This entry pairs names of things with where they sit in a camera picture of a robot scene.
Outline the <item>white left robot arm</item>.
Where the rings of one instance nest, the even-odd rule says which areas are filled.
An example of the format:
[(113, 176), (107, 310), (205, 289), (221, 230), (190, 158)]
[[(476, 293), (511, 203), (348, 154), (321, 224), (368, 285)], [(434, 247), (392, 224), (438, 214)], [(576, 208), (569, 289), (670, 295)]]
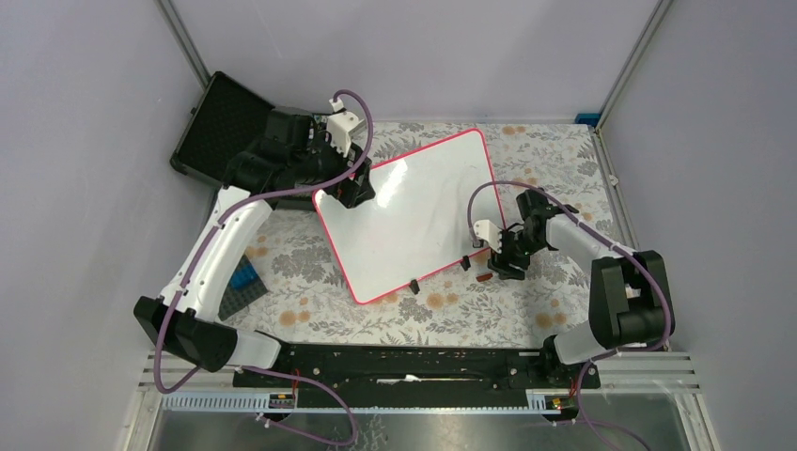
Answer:
[(330, 194), (346, 208), (374, 197), (368, 157), (370, 113), (359, 117), (338, 94), (323, 121), (274, 109), (266, 130), (227, 163), (211, 214), (176, 275), (155, 298), (141, 297), (133, 315), (155, 346), (154, 373), (165, 352), (215, 372), (255, 367), (271, 386), (286, 382), (290, 359), (266, 334), (237, 330), (219, 317), (227, 285), (252, 236), (283, 197)]

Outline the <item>pink framed whiteboard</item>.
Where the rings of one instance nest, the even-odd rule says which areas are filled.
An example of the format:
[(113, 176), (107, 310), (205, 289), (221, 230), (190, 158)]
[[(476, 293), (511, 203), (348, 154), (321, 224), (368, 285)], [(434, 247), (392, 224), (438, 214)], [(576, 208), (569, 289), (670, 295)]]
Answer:
[(472, 128), (376, 164), (373, 199), (347, 209), (324, 191), (313, 204), (355, 303), (371, 303), (478, 250), (469, 219), (504, 225), (485, 135)]

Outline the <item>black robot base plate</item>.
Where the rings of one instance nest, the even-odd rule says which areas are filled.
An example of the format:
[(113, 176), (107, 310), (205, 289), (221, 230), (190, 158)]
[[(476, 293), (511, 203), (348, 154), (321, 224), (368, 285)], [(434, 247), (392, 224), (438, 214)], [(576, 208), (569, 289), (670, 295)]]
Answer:
[(552, 350), (434, 348), (288, 343), (272, 370), (332, 387), (396, 380), (479, 381), (500, 388), (573, 389), (582, 364), (563, 365)]

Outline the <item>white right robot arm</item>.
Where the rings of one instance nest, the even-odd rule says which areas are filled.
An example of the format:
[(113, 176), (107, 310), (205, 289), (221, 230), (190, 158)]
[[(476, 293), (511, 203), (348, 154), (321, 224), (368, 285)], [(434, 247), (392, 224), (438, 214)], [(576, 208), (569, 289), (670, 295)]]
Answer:
[(502, 280), (523, 281), (531, 257), (547, 250), (565, 255), (589, 278), (586, 321), (543, 343), (539, 374), (544, 382), (561, 387), (579, 364), (630, 345), (659, 343), (673, 332), (658, 253), (609, 241), (580, 222), (575, 207), (541, 189), (523, 191), (516, 203), (520, 222), (502, 228), (478, 220), (471, 226), (475, 243), (490, 248), (489, 269)]

